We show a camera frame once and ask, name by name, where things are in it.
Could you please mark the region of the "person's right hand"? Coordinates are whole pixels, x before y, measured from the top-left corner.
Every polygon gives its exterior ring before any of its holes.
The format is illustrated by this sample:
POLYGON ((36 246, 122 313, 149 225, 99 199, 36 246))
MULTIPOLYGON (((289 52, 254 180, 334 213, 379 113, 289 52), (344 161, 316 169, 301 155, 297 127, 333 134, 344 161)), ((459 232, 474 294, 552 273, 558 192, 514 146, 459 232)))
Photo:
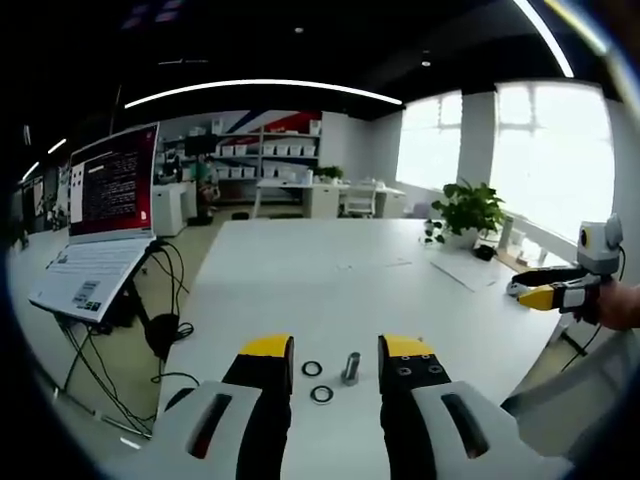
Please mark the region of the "person's right hand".
POLYGON ((611 281, 600 286, 598 322, 616 331, 638 329, 640 325, 639 286, 611 281))

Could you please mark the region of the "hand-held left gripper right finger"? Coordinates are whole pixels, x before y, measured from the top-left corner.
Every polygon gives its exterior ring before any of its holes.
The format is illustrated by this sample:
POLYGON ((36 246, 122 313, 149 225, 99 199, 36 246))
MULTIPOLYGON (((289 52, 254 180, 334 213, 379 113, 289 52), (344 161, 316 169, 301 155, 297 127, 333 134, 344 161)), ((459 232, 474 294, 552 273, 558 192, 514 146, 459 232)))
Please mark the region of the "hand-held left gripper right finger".
POLYGON ((378 338, 380 423, 393 479, 561 479, 571 463, 537 453, 516 420, 454 381, 417 338, 378 338))

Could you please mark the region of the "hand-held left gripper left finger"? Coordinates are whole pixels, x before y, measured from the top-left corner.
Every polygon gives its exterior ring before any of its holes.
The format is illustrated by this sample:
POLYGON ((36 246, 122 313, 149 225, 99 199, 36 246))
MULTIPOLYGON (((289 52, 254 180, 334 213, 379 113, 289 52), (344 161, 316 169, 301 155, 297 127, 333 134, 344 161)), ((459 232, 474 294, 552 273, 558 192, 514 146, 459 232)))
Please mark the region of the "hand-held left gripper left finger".
POLYGON ((279 479, 291 426, 294 338, 246 344, 220 381, 180 390, 152 437, 154 479, 279 479))

